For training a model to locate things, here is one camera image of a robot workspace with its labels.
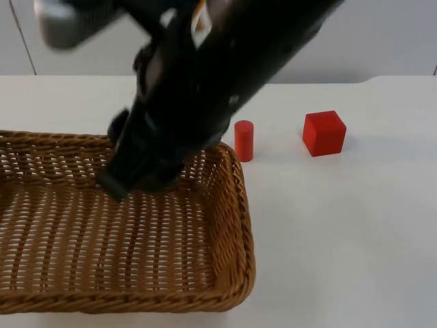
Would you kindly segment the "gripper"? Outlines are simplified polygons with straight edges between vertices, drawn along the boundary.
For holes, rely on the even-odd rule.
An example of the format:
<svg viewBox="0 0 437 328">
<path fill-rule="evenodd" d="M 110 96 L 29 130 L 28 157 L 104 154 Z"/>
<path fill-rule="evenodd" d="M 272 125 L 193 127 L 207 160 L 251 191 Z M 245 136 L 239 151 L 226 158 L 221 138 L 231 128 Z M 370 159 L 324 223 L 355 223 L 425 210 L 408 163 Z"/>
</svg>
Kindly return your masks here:
<svg viewBox="0 0 437 328">
<path fill-rule="evenodd" d="M 180 174 L 190 154 L 215 144 L 228 129 L 235 105 L 176 102 L 157 105 L 135 102 L 111 121 L 107 134 L 114 154 L 98 174 L 98 184 L 116 202 L 131 188 L 159 192 Z"/>
</svg>

